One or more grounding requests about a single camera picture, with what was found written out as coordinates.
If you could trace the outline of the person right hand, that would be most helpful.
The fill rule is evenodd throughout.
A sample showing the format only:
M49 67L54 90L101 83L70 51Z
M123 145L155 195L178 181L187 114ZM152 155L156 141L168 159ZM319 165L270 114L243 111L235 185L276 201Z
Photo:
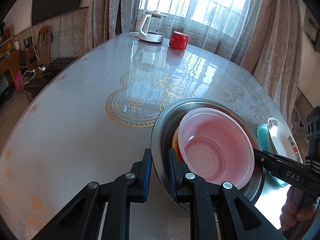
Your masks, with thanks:
M313 219L319 200L303 209L298 209L297 204L293 201L294 188L291 186L287 192L287 199L281 209L280 224L285 231L295 226L297 222L303 222Z

